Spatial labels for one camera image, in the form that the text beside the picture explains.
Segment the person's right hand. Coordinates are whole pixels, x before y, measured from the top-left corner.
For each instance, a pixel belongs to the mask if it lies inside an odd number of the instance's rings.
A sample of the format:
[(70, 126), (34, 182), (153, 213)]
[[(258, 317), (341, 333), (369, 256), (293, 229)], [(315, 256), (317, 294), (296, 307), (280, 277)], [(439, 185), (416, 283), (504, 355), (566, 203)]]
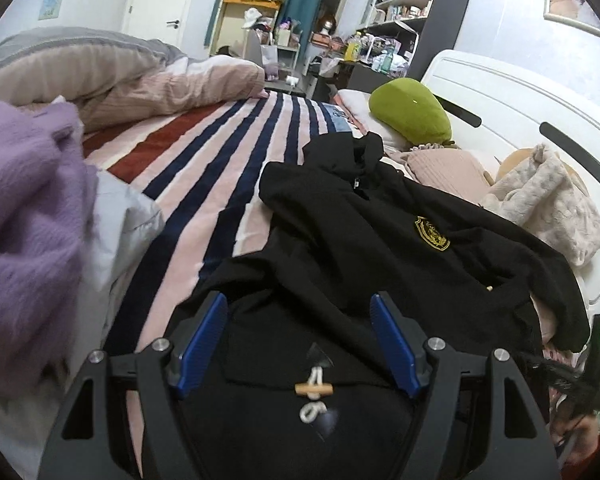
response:
[(574, 445), (562, 467), (563, 479), (577, 479), (600, 447), (600, 422), (593, 414), (581, 418), (572, 414), (572, 407), (562, 402), (550, 423), (550, 435), (555, 444), (562, 444), (565, 435), (573, 434)]

